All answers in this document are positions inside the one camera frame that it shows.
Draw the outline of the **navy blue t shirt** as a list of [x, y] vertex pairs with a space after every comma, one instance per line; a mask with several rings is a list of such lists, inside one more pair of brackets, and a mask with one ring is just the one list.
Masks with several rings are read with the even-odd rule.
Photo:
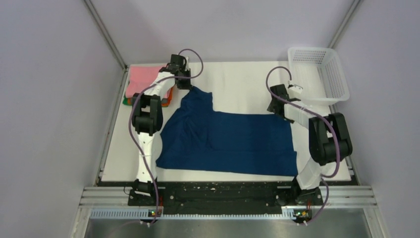
[[212, 94], [193, 88], [161, 131], [163, 169], [291, 176], [298, 173], [289, 122], [277, 115], [213, 109]]

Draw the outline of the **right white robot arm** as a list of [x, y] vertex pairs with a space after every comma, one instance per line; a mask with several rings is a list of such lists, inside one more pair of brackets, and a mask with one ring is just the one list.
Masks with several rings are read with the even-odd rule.
[[353, 145], [345, 116], [342, 113], [322, 115], [309, 109], [298, 98], [291, 98], [288, 88], [278, 84], [267, 88], [271, 102], [267, 110], [290, 123], [297, 123], [309, 133], [310, 158], [294, 177], [289, 201], [305, 204], [317, 197], [324, 178], [334, 177], [341, 161], [352, 154]]

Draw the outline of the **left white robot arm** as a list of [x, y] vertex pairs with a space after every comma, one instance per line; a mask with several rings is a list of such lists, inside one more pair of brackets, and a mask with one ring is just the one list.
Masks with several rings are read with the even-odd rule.
[[129, 82], [127, 93], [132, 102], [128, 130], [139, 151], [138, 171], [129, 193], [129, 204], [139, 201], [159, 207], [156, 159], [162, 152], [162, 100], [174, 87], [190, 90], [194, 76], [189, 58], [181, 53], [172, 54], [164, 66], [142, 67], [141, 70], [141, 76]]

